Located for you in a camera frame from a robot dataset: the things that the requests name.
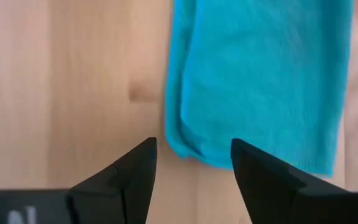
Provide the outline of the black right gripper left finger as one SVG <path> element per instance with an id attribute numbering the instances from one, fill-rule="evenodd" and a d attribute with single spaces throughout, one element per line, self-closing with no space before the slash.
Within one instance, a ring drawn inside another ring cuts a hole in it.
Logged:
<path id="1" fill-rule="evenodd" d="M 156 166 L 147 138 L 70 189 L 0 190 L 0 224 L 145 224 Z"/>

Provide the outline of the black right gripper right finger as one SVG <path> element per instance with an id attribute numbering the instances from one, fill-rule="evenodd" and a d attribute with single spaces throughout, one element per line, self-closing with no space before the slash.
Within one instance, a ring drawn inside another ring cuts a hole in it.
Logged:
<path id="1" fill-rule="evenodd" d="M 235 178 L 252 224 L 358 224 L 350 192 L 233 139 Z"/>

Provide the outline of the teal microfiber towel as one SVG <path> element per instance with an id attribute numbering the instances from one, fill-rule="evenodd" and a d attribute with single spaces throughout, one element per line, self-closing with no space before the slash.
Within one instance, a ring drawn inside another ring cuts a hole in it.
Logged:
<path id="1" fill-rule="evenodd" d="M 234 138 L 334 173 L 353 0 L 173 0 L 165 136 L 232 169 Z"/>

